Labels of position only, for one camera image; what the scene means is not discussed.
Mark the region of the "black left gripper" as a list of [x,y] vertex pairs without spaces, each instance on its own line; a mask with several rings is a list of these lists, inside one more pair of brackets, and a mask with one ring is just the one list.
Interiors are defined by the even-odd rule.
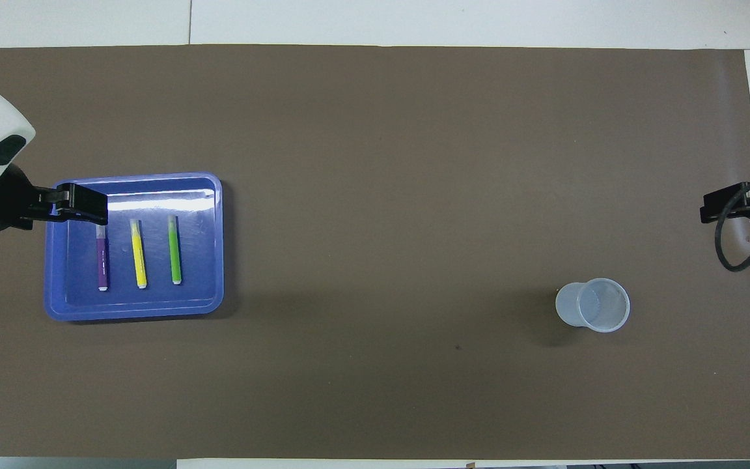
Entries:
[[0,232],[9,228],[32,231],[33,221],[23,217],[29,206],[31,219],[36,221],[108,224],[104,193],[74,183],[53,189],[33,187],[23,170],[11,164],[0,176]]

